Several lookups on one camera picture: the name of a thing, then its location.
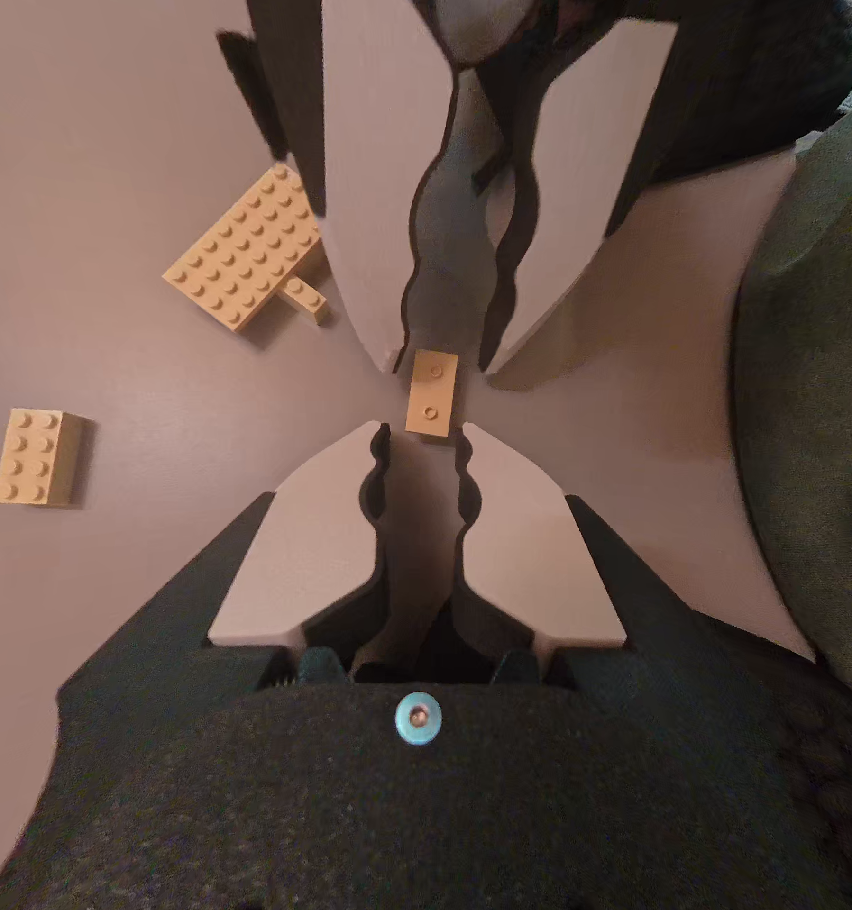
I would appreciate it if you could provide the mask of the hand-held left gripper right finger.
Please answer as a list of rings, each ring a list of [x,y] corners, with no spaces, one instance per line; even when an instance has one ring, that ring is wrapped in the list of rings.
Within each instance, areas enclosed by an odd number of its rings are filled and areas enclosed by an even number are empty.
[[[510,651],[546,667],[558,650],[620,649],[627,633],[560,486],[466,422],[456,440],[453,623],[497,664]]]

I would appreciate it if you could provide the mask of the tan eight-stud toy brick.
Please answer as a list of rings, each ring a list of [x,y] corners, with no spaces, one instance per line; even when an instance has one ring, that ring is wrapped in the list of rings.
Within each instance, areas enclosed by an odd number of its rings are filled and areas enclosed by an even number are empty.
[[[89,420],[66,411],[14,408],[0,455],[0,504],[73,505]]]

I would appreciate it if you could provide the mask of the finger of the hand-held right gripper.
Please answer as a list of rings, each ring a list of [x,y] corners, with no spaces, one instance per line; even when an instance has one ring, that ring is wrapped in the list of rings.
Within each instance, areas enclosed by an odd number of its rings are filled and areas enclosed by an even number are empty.
[[[445,142],[455,76],[416,2],[323,2],[322,49],[322,238],[350,323],[389,372],[407,344],[413,216]]]
[[[679,30],[617,20],[529,83],[513,128],[511,217],[478,367],[498,372],[601,246]]]

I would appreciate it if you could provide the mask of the person's green sweatshirt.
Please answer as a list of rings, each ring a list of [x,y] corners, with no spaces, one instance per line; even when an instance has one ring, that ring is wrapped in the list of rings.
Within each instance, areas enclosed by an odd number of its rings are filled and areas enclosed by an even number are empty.
[[[785,606],[852,690],[852,112],[796,165],[737,296],[733,439]]]

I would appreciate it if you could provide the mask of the tan two-stud toy plate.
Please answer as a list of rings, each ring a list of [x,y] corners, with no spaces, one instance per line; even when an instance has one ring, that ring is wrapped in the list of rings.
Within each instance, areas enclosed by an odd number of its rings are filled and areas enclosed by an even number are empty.
[[[436,438],[449,436],[457,366],[456,354],[417,349],[405,426],[408,432]]]

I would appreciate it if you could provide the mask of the tan toy plate assembly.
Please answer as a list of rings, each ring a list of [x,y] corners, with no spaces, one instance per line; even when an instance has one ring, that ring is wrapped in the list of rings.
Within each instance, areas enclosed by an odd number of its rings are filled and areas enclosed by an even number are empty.
[[[272,299],[321,324],[327,298],[302,278],[324,248],[301,176],[277,161],[163,274],[217,323],[240,333]]]

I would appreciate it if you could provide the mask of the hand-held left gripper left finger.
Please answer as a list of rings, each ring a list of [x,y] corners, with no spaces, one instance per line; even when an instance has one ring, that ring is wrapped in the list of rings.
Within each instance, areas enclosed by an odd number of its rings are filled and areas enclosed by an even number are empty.
[[[345,667],[388,617],[385,510],[390,427],[371,420],[276,489],[208,631],[216,646],[328,647]]]

